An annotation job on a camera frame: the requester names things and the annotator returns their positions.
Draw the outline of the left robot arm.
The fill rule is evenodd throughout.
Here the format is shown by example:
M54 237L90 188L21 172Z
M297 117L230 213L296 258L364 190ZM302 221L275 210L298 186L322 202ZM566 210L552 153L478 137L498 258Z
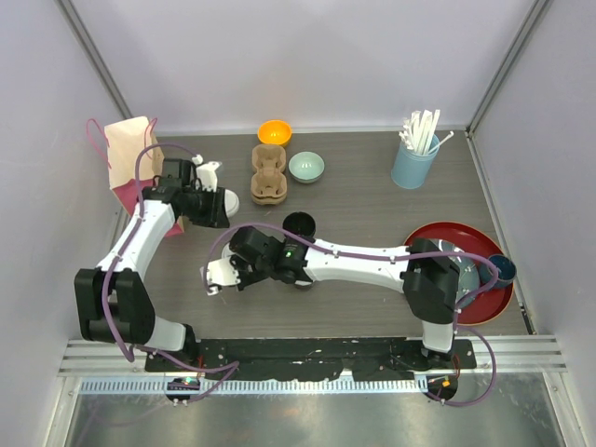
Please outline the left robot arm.
M129 225L93 269L74 278L80 331L93 342L143 345L166 351L177 371L191 370L198 349L191 328L156 315L143 280L162 239L179 218L208 228L227 228L233 193L219 185L221 162L167 158L161 174L141 187Z

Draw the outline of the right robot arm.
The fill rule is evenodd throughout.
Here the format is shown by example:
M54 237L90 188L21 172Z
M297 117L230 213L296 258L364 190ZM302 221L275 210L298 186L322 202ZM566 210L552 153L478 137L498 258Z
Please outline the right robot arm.
M418 238L410 246L374 249L316 239L313 229L286 227L285 233L292 236L279 240L254 226L235 232L223 253L238 269L241 290L271 278L299 287L341 280L396 291L422 321L424 363L439 368L453 358L459 266L445 256L399 259L437 251L431 240Z

